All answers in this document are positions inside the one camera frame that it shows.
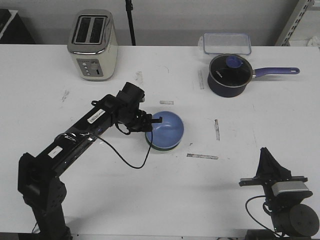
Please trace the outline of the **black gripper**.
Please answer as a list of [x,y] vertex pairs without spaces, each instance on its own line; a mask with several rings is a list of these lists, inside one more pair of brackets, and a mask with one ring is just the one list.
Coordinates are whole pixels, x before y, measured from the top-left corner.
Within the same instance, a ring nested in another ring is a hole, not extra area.
[[[267,173],[274,179],[281,180],[262,180]],[[259,162],[255,176],[253,178],[242,178],[240,179],[239,185],[244,186],[262,186],[265,194],[265,202],[268,210],[271,212],[279,212],[282,209],[291,208],[295,205],[300,204],[304,199],[309,198],[313,195],[312,191],[303,192],[290,192],[283,193],[278,196],[274,196],[272,191],[272,185],[277,182],[292,182],[301,181],[306,183],[307,177],[304,176],[293,176],[291,171],[281,166],[270,151],[266,147],[260,149]]]
[[131,132],[151,132],[153,124],[160,124],[163,122],[163,117],[153,118],[151,113],[146,113],[143,110],[138,110],[133,118],[128,123],[123,123],[128,131]]

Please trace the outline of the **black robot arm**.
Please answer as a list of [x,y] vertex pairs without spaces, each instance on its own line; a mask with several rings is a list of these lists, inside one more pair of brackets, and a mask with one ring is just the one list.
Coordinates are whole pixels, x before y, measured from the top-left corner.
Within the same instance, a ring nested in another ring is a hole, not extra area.
[[19,240],[71,240],[66,226],[62,202],[67,190],[60,181],[62,173],[83,154],[108,128],[125,125],[126,134],[151,132],[153,123],[161,123],[151,114],[140,110],[145,92],[126,82],[116,96],[107,94],[92,101],[93,108],[39,155],[24,153],[18,163],[17,190],[32,208],[39,233],[18,233]]
[[302,203],[313,195],[306,186],[308,178],[293,176],[281,166],[266,147],[260,149],[259,163],[253,178],[242,178],[239,185],[262,186],[264,212],[273,228],[249,229],[247,240],[310,240],[320,229],[317,213]]

